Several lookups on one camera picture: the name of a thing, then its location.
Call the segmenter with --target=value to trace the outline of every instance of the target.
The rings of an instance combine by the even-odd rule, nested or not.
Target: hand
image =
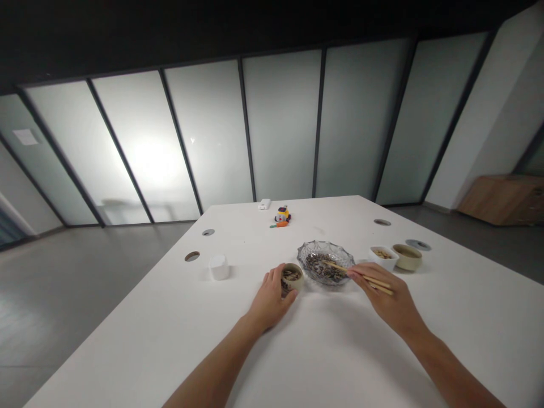
[[[246,315],[263,332],[278,324],[296,299],[296,290],[292,290],[282,299],[281,280],[284,266],[285,263],[282,263],[266,273]]]
[[[404,280],[374,262],[352,266],[347,270],[347,275],[363,289],[376,313],[405,341],[429,331]],[[389,283],[393,296],[374,289],[363,275]]]

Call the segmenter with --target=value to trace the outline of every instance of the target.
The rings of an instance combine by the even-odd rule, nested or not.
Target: white table
[[[288,204],[286,228],[269,228]],[[389,220],[383,227],[376,218]],[[202,232],[213,228],[211,236]],[[439,337],[509,407],[532,407],[544,381],[544,287],[358,196],[213,206],[26,405],[160,407],[248,309],[263,274],[296,262],[305,241],[368,247],[414,238],[432,246],[403,274]],[[200,257],[185,262],[191,251]],[[210,280],[224,253],[231,277]],[[445,406],[410,350],[353,282],[308,282],[251,352],[228,406]]]

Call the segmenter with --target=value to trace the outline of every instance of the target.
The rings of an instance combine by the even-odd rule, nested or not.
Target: toy figure
[[[291,214],[289,214],[289,210],[287,209],[287,206],[284,205],[283,207],[280,207],[278,209],[278,215],[274,217],[274,221],[277,223],[281,222],[289,222],[291,220]]]

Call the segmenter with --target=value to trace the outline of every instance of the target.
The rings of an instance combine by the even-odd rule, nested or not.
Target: small cup
[[[228,278],[229,270],[227,257],[225,255],[216,255],[212,257],[208,267],[210,268],[211,276],[216,281],[222,281]]]
[[[288,279],[286,278],[286,272],[289,272],[289,275],[292,276],[293,274],[297,276],[295,280],[291,280],[292,278]],[[291,292],[293,289],[296,289],[300,292],[302,289],[302,286],[304,285],[304,274],[302,273],[302,269],[295,265],[294,263],[286,263],[282,270],[282,291],[284,294],[287,294]]]
[[[396,244],[393,245],[393,250],[398,254],[397,266],[409,271],[415,271],[421,266],[421,252],[408,245]]]
[[[374,251],[380,250],[385,252],[387,255],[391,256],[391,259],[385,260],[383,258],[380,258]],[[382,268],[387,269],[389,272],[393,272],[393,268],[395,267],[395,264],[398,261],[398,255],[387,248],[386,246],[371,246],[368,250],[369,255],[369,261],[375,262],[378,265],[380,265]]]

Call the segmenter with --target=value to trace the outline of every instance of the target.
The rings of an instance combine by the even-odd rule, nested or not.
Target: toy carrot
[[[289,225],[289,223],[287,221],[282,221],[280,223],[277,223],[276,225],[274,226],[270,226],[270,228],[276,228],[276,227],[287,227]]]

